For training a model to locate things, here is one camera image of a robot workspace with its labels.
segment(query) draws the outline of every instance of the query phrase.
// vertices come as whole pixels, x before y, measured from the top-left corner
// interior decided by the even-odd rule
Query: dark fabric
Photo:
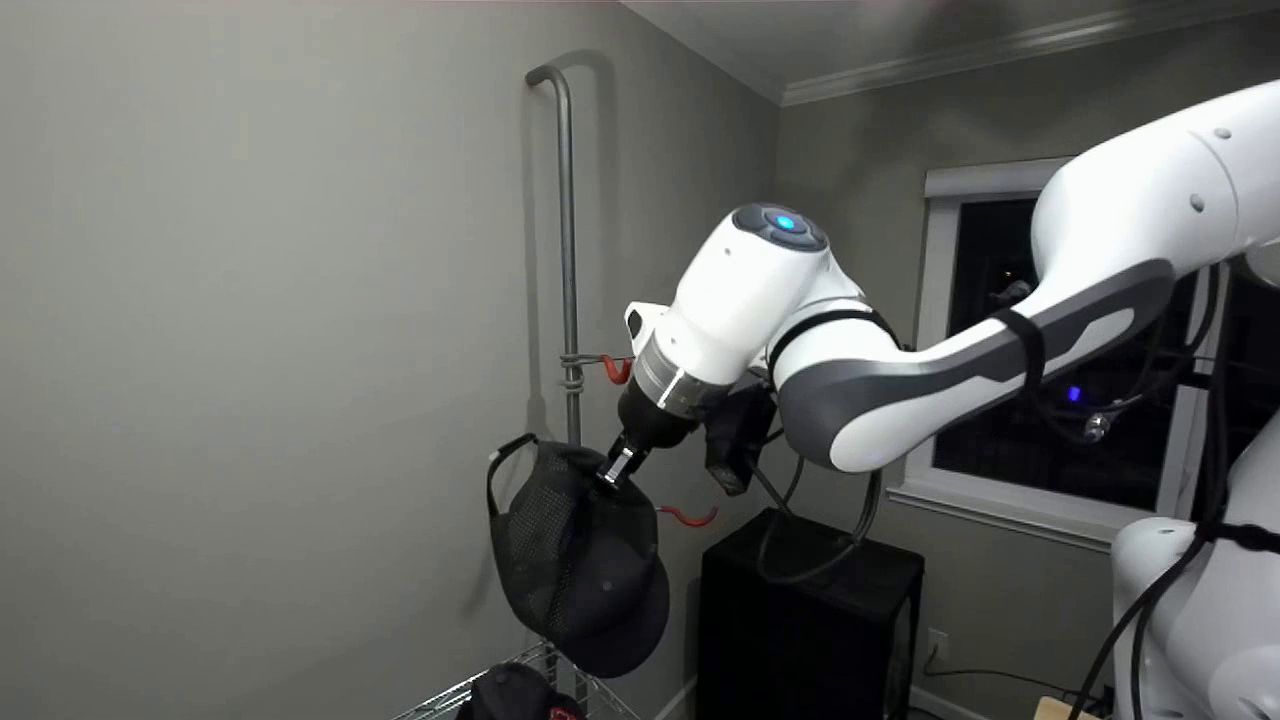
[[[490,477],[524,446],[534,465],[501,512]],[[600,469],[600,453],[515,438],[487,465],[487,537],[515,621],[582,672],[623,675],[663,638],[667,571],[646,496],[632,481],[600,485]]]

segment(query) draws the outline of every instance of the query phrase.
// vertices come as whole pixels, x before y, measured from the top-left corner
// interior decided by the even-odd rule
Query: ceiling
[[[1010,64],[1275,0],[623,0],[777,103]]]

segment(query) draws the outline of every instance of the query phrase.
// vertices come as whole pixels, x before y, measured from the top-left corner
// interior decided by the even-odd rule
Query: window frame
[[[957,276],[957,245],[958,245],[958,203],[980,201],[1018,201],[1043,192],[1053,174],[1062,162],[1026,162],[1026,164],[980,164],[980,170],[941,170],[924,182],[924,276],[920,276],[920,320],[917,320],[917,348],[933,348],[948,338],[952,311],[952,276]],[[1202,311],[1209,285],[1199,276],[1192,315]],[[1202,359],[1195,373],[1210,373],[1216,342],[1220,342],[1220,311],[1216,304]],[[1195,477],[1202,461],[1202,424],[1209,424],[1209,395],[1195,388],[1176,388],[1176,410],[1168,422],[1165,465],[1161,465],[1161,494],[1156,512],[1139,512],[1129,504],[1025,487],[990,477],[948,473],[933,465],[934,441],[924,441],[905,461],[905,481],[893,487],[898,502],[941,504],[952,512],[976,512],[988,521],[1005,521],[1017,530],[1034,530],[1053,537],[1113,546],[1116,532],[1142,515],[1192,515],[1195,504]]]

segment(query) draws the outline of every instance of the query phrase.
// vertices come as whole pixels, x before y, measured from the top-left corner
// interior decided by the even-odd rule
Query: window
[[[920,348],[1034,288],[1033,207],[1053,174],[1057,164],[998,164],[928,175]],[[1083,446],[1078,418],[1129,395],[1146,359],[1151,378],[1168,373],[1202,295],[1209,285],[1186,276],[1161,325],[1043,383],[1060,424],[1005,400],[920,446],[898,496],[1083,541],[1113,541],[1146,512],[1186,515],[1202,455],[1202,392],[1151,392],[1098,446]]]

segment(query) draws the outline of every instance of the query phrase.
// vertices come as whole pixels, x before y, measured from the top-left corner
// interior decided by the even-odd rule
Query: electrical outlet
[[[952,655],[952,632],[928,627],[928,632],[924,632],[924,660],[928,660],[928,665],[948,665],[948,655]]]

